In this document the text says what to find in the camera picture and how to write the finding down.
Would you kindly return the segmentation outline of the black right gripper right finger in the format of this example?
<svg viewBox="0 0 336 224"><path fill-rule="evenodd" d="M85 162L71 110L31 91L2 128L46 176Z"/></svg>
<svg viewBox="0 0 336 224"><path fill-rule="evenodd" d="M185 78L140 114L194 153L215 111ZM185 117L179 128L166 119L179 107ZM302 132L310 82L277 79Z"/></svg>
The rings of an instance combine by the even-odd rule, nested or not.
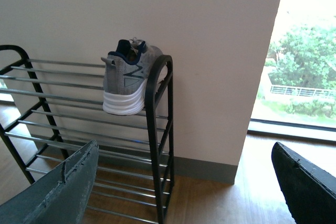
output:
<svg viewBox="0 0 336 224"><path fill-rule="evenodd" d="M335 223L335 177L276 142L271 161L296 223Z"/></svg>

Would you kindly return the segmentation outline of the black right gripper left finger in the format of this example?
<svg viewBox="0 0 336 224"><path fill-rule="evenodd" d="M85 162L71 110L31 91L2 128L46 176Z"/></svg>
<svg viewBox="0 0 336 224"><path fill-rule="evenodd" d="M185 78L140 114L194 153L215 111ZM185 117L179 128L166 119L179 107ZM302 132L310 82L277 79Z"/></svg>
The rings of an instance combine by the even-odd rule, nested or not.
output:
<svg viewBox="0 0 336 224"><path fill-rule="evenodd" d="M1 223L81 223L96 178L99 145L90 141L1 205Z"/></svg>

